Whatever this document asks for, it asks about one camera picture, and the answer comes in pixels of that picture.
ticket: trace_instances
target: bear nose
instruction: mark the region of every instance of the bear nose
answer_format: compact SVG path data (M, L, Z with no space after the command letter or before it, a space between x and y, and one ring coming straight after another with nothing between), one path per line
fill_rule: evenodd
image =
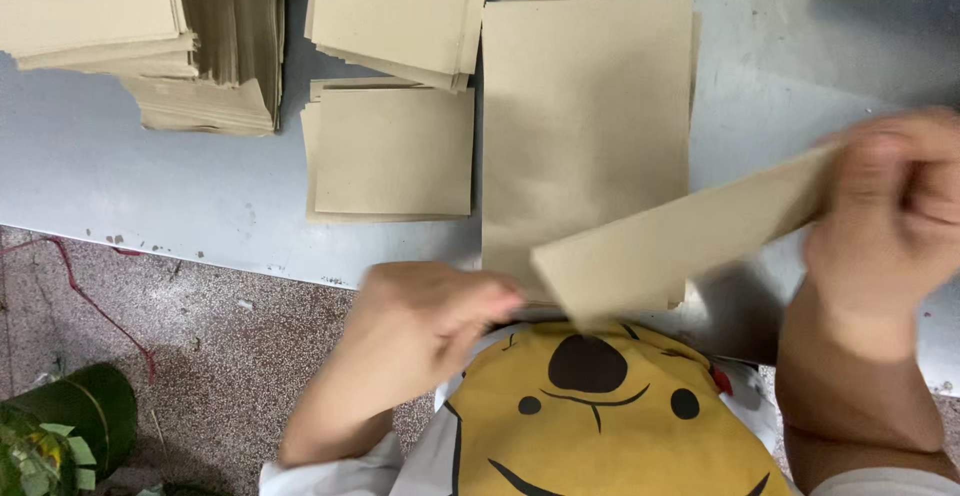
M601 338L573 334L554 350L547 376L560 389L608 393L627 378L627 360Z

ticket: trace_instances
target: red wire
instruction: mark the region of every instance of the red wire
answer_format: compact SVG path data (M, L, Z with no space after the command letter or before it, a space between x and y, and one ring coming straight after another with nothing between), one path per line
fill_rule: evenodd
M136 250L124 250L122 248L117 248L115 246L111 246L111 248L113 248L113 251L115 253L122 254L123 256L140 256L141 254L143 254L142 252L138 252Z
M87 301L88 303L90 303L90 306L93 306L94 308L96 308L96 310L97 310L98 312L100 312L100 315L103 316L104 318L106 318L106 320L109 321L115 328L117 328L117 330L120 330L120 332L124 333L124 335L126 336L126 338L129 338L129 341L132 342L132 343L136 346L136 348L137 348L138 350L140 350L140 354L142 354L142 355L143 355L143 358L146 359L146 361L147 361L147 375L148 375L148 376L147 376L147 380L148 380L148 382L150 383L150 385L153 385L153 384L154 384L154 376L155 376L156 373L157 373L157 367L154 365L154 354L153 354L152 352L149 352L149 351L148 351L146 348L144 348L143 346L141 346L140 343L137 342L137 340L136 340L135 338L133 338L133 337L127 332L127 330L125 330L124 328L120 327L120 325L119 325L117 322L114 321L114 318L111 318L111 317L107 316L107 313L104 312L100 306L97 306L97 304L94 303L94 301L93 301L92 299L90 299L90 296L89 296L89 295L85 294L84 291L83 291L82 289L80 289L80 286L77 284L77 280L76 280L76 279L74 278L74 276L73 276L73 268L71 268L71 266L70 266L70 256L67 256L67 254L66 254L66 247L64 246L64 243L63 243L60 239L58 239L58 238L56 238L56 237L42 237L42 238L40 238L40 239L34 239L34 240L32 240L32 241L27 241L27 242L25 242L25 243L18 244L18 245L16 245L16 246L11 246L11 247L9 247L9 248L5 248L5 249L3 249L3 250L0 250L0 256L5 256L6 254L9 254L9 253L11 253L11 252L13 252L13 251L15 251L15 250L19 250L19 249L21 249L21 248L28 247L28 246L30 246L31 244L36 244L36 243L39 243L39 242L42 242L42 241L50 241L50 242L54 243L54 244L56 245L56 247L59 249L60 258L63 259L63 265L66 266L66 278L67 278L67 281L70 282L70 287L73 288L73 290L76 291L81 297L83 297L83 300L84 300L84 301ZM114 250L115 250L118 254L123 254L123 255L126 255L126 256L139 256L139 255L140 255L140 253L138 253L138 252L133 252L133 251L127 251L127 250L121 251L121 250L116 249L116 248L114 248Z

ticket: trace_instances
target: speckled floor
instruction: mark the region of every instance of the speckled floor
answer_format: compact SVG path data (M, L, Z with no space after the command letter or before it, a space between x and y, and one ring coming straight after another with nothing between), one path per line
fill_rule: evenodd
M0 248L38 237L0 226ZM260 464L275 456L286 417L343 331L354 294L163 256L123 256L87 242L65 245L80 287L154 351L156 381L147 384L138 350L70 289L57 248L40 243L0 257L0 399L44 373L109 360L137 392L139 438L99 494L136 494L161 480L255 494ZM772 390L773 369L764 373ZM938 397L937 404L956 460L960 400ZM432 406L427 395L397 409L404 451ZM775 457L785 463L782 449Z

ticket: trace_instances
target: green bucket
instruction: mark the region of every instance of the green bucket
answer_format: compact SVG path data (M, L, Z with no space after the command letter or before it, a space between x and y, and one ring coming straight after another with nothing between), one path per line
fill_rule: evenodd
M137 398L127 378L106 363L95 364L15 396L3 404L41 423L74 427L97 459L97 480L123 463L137 440Z

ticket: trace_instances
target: table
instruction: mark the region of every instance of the table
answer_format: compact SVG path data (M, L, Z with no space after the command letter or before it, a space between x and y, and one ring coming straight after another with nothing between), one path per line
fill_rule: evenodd
M148 132L113 78L19 73L0 54L0 223L342 287L381 261L474 267L476 210L456 222L306 224L299 112L309 81L374 72L317 53L303 38L306 0L287 5L278 137ZM695 10L691 190L773 165L872 113L960 101L960 0L696 0ZM475 85L481 134L482 74ZM803 274L799 240L694 281L673 313L639 318L707 352L772 361L781 307ZM920 311L930 316L919 316L924 373L944 392L960 382L958 288L932 295Z

